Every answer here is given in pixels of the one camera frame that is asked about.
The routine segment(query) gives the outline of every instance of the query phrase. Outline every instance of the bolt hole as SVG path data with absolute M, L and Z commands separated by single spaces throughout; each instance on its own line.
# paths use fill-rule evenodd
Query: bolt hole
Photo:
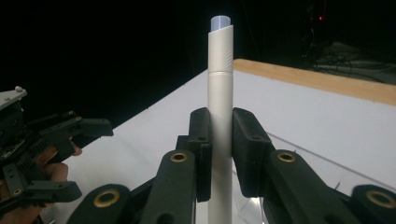
M 186 161 L 186 160 L 187 160 L 187 154 L 184 152 L 177 152 L 177 153 L 173 154 L 171 157 L 171 161 L 174 161 L 174 162 L 182 162 L 182 161 Z

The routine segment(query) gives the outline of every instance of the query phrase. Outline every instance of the cylinder cap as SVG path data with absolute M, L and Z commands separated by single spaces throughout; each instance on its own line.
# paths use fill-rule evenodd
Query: cylinder cap
M 216 16 L 210 20 L 210 31 L 216 31 L 231 25 L 231 19 L 227 16 Z

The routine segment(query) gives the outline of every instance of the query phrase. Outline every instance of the white table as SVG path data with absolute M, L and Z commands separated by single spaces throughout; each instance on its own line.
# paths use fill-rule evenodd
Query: white table
M 374 98 L 367 92 L 362 97 L 340 93 L 337 89 L 361 81 L 266 63 L 235 60 L 234 69 L 233 106 L 254 113 L 277 149 L 301 153 L 329 186 L 338 185 L 346 194 L 364 183 L 396 189 L 396 94 L 382 100 L 376 93 L 371 94 Z M 84 147 L 81 156 L 67 159 L 68 179 L 78 183 L 83 195 L 53 207 L 56 223 L 64 224 L 93 189 L 109 183 L 134 189 L 154 177 L 163 155 L 175 149 L 177 137 L 188 134 L 190 112 L 207 107 L 206 76 L 202 72 L 114 129 L 114 136 L 102 137 Z M 335 80 L 339 88 L 318 87 Z M 372 88 L 372 93 L 378 88 L 377 83 L 362 83 L 361 88 Z M 396 92 L 394 86 L 379 85 Z M 236 179 L 233 191 L 233 223 L 243 223 L 238 214 L 246 212 L 255 214 L 245 216 L 252 219 L 247 223 L 255 223 L 260 218 L 256 201 L 239 194 Z M 240 212 L 241 204 L 250 208 Z M 206 209 L 206 203 L 197 204 L 197 223 L 206 223 Z

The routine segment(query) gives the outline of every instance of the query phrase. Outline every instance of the white tube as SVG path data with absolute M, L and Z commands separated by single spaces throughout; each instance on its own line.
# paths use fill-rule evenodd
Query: white tube
M 209 224 L 232 223 L 233 26 L 226 16 L 211 20 L 208 35 L 207 101 L 213 134 Z

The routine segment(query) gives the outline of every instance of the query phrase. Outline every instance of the black background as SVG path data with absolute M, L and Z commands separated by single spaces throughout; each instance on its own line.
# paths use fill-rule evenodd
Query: black background
M 391 4 L 363 3 L 328 4 L 327 20 L 318 29 L 323 43 L 340 39 L 371 46 L 393 59 Z M 26 120 L 75 110 L 83 118 L 109 119 L 117 127 L 206 70 L 211 18 L 231 18 L 235 59 L 303 67 L 306 7 L 314 5 L 318 15 L 324 4 L 2 1 L 0 91 L 15 86 L 27 90 L 22 99 Z M 360 12 L 365 20 L 358 20 Z

